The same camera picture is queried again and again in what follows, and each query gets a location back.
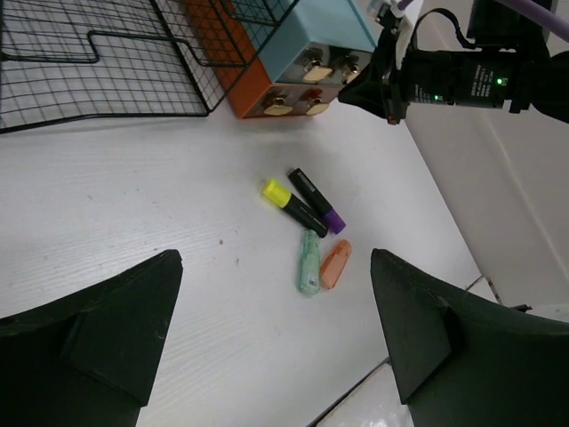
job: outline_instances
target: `blue box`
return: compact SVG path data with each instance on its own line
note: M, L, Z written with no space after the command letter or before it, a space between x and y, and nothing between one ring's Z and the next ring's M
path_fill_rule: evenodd
M279 12L292 0L249 3L249 13L264 4ZM244 26L258 48L258 35L267 28ZM275 83L345 85L367 66L376 45L372 29L352 0L300 0L261 51L260 60Z

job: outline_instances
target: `purple marker cap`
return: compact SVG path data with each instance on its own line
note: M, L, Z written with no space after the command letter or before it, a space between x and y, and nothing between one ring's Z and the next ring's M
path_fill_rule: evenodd
M330 231L334 234L340 234L346 228L346 222L334 210L324 215L324 219L328 223Z

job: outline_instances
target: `cable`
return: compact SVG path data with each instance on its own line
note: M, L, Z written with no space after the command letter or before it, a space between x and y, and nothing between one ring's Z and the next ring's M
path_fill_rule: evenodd
M397 9L404 11L414 0L401 0ZM552 11L534 3L532 0L495 0L508 6L513 11L524 15L527 19L536 22L553 34L569 42L569 24Z

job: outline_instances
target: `purple marker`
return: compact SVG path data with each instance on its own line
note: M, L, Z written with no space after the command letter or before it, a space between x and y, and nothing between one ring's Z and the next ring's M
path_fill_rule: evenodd
M306 176L301 169L294 169L288 174L289 181L293 184L307 201L322 218L328 223L330 231L334 234L340 234L346 227L346 223L341 219L336 211L330 205L330 202L318 191L316 185Z

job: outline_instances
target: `wire basket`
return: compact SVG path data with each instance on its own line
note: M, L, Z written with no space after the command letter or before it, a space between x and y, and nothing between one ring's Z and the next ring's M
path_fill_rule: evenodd
M205 117L297 2L0 0L0 133L89 117Z

